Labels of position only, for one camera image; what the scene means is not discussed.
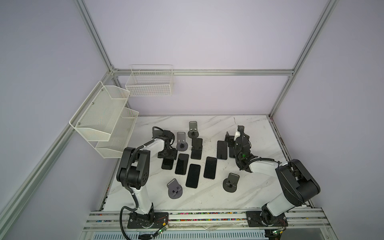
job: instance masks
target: mounting plate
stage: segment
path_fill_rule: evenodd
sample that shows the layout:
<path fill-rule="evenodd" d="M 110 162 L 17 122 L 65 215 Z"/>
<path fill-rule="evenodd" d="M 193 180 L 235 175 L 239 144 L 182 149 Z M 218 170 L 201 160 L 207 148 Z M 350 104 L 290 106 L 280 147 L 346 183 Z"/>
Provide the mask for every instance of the mounting plate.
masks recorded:
<path fill-rule="evenodd" d="M 262 224 L 262 218 L 261 218 L 261 211 L 247 211 L 245 212 L 247 216 L 247 222 L 248 222 L 248 227 L 265 227 L 264 224 Z M 281 219 L 285 222 L 285 226 L 288 226 L 288 222 L 285 218 L 285 215 L 282 214 L 281 216 L 277 217 L 278 219 Z M 273 224 L 272 227 L 281 227 L 280 221 L 277 223 Z"/>
<path fill-rule="evenodd" d="M 143 229 L 143 226 L 140 224 L 140 221 L 129 218 L 127 228 L 128 229 Z M 159 229 L 163 227 L 163 223 L 168 221 L 168 213 L 167 212 L 155 212 L 153 225 L 149 228 Z"/>

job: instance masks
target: white mesh shelf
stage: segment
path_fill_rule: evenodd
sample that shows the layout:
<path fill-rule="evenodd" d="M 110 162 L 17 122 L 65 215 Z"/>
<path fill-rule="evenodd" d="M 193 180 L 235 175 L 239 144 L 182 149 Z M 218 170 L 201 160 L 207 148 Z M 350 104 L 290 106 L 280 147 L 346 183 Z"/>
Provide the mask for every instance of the white mesh shelf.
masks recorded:
<path fill-rule="evenodd" d="M 170 96 L 173 89 L 172 65 L 131 65 L 125 87 L 130 96 Z"/>
<path fill-rule="evenodd" d="M 131 138 L 139 112 L 125 107 L 128 90 L 104 86 L 101 82 L 93 92 L 96 89 L 100 90 L 95 97 L 92 99 L 89 95 L 89 100 L 83 103 L 88 104 L 87 109 L 81 115 L 80 107 L 70 120 L 70 125 L 103 158 L 120 158 Z"/>
<path fill-rule="evenodd" d="M 116 86 L 102 86 L 75 130 L 87 141 L 108 141 L 118 117 L 128 101 L 129 91 Z"/>
<path fill-rule="evenodd" d="M 103 158 L 120 158 L 131 138 L 139 112 L 124 108 L 117 120 L 116 130 L 107 142 L 98 142 L 95 149 Z"/>

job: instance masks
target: white marble surface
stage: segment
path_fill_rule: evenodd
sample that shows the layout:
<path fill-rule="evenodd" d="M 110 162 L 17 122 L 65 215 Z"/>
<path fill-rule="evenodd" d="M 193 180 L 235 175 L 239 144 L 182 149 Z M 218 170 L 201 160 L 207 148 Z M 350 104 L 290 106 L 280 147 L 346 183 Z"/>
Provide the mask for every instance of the white marble surface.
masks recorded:
<path fill-rule="evenodd" d="M 250 136 L 251 152 L 260 157 L 273 158 L 285 162 L 286 159 L 272 128 L 265 115 L 252 116 L 172 116 L 172 117 L 138 117 L 128 146 L 138 147 L 149 141 L 152 127 L 170 130 L 175 135 L 179 131 L 188 132 L 189 121 L 197 121 L 199 138 L 203 139 L 201 160 L 189 158 L 190 164 L 201 165 L 197 189 L 185 186 L 187 175 L 176 175 L 176 161 L 172 170 L 161 169 L 162 159 L 151 159 L 149 179 L 146 184 L 149 197 L 156 210 L 198 210 L 198 209 L 246 209 L 261 207 L 281 193 L 279 181 L 259 173 L 239 171 L 235 160 L 217 160 L 214 180 L 203 177 L 207 157 L 216 157 L 217 141 L 224 140 L 225 133 L 234 135 L 237 125 L 245 126 L 245 134 Z M 179 153 L 191 154 L 192 140 L 187 136 L 188 150 Z M 234 193 L 223 189 L 223 180 L 232 172 L 240 175 L 238 189 Z M 183 187 L 179 199 L 168 196 L 167 183 L 173 178 Z M 104 211 L 119 211 L 123 205 L 133 207 L 133 199 L 114 177 Z"/>

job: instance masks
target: white wire basket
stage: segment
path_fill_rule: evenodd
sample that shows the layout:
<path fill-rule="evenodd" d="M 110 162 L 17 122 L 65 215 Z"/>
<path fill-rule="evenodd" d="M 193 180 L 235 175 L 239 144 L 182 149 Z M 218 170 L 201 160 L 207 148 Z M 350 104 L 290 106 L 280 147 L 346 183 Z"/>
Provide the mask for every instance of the white wire basket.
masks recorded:
<path fill-rule="evenodd" d="M 130 96 L 171 96 L 173 90 L 172 65 L 131 65 L 131 75 L 125 87 Z"/>
<path fill-rule="evenodd" d="M 78 118 L 79 108 L 70 125 L 103 158 L 120 158 L 131 138 L 139 112 L 126 107 L 128 90 L 105 86 L 101 82 L 95 88 L 100 90 Z"/>
<path fill-rule="evenodd" d="M 95 149 L 103 158 L 121 158 L 124 148 L 127 147 L 131 138 L 138 115 L 137 111 L 123 108 L 116 123 L 116 130 L 113 131 L 109 141 L 96 144 Z"/>

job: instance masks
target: white wall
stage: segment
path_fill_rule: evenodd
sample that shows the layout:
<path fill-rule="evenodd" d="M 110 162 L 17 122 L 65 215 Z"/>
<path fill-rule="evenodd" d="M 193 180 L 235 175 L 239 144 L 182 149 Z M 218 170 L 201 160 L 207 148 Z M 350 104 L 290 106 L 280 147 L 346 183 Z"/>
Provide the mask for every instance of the white wall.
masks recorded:
<path fill-rule="evenodd" d="M 382 239 L 384 2 L 341 0 L 275 121 L 340 240 Z"/>
<path fill-rule="evenodd" d="M 5 240 L 78 240 L 115 166 L 75 133 Z"/>
<path fill-rule="evenodd" d="M 133 64 L 292 69 L 326 2 L 86 0 L 111 62 L 120 69 Z M 125 85 L 126 78 L 120 81 Z M 141 115 L 266 114 L 285 81 L 283 76 L 178 76 L 172 97 L 131 97 L 129 104 Z M 236 100 L 222 104 L 223 96 L 235 93 Z"/>
<path fill-rule="evenodd" d="M 127 76 L 119 81 L 125 86 Z M 139 115 L 266 114 L 286 76 L 175 76 L 172 96 L 129 97 Z"/>
<path fill-rule="evenodd" d="M 0 33 L 2 211 L 106 68 L 72 0 L 3 1 Z M 29 230 L 39 239 L 53 239 L 54 231 L 79 235 L 114 163 L 81 140 L 65 151 L 7 239 Z"/>
<path fill-rule="evenodd" d="M 113 65 L 293 68 L 327 0 L 86 0 Z"/>

